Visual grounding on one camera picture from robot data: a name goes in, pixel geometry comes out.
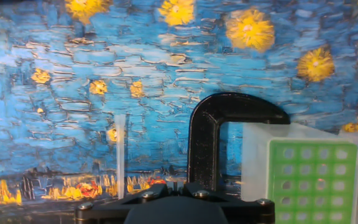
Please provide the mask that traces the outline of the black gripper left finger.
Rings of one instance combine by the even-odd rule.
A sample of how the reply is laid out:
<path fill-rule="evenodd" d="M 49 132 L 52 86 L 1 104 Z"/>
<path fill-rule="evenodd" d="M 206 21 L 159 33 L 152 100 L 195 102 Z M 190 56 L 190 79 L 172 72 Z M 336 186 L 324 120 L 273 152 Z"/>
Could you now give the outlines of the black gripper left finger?
<path fill-rule="evenodd" d="M 166 184 L 154 184 L 149 189 L 127 195 L 114 202 L 85 202 L 75 209 L 74 221 L 75 224 L 124 223 L 129 212 L 138 205 L 172 195 L 171 187 Z"/>

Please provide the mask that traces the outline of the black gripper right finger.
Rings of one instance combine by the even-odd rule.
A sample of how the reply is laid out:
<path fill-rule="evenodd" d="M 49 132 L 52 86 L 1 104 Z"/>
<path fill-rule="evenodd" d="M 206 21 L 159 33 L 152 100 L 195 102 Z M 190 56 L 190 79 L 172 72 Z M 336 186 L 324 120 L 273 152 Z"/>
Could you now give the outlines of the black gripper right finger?
<path fill-rule="evenodd" d="M 260 198 L 254 201 L 243 201 L 221 191 L 204 188 L 197 183 L 186 183 L 179 188 L 179 196 L 188 197 L 189 208 L 194 212 L 192 217 L 212 223 L 275 223 L 275 204 L 269 199 Z"/>

